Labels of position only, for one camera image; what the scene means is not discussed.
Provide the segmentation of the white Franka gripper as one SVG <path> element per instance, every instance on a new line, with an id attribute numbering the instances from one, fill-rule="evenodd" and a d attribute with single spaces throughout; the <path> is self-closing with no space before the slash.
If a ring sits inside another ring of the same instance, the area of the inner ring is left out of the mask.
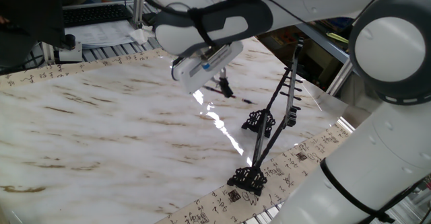
<path id="1" fill-rule="evenodd" d="M 243 50 L 241 41 L 198 50 L 190 57 L 172 62 L 171 76 L 188 94 L 195 93 L 208 81 L 219 83 L 226 98 L 233 95 L 227 79 L 226 66 Z"/>

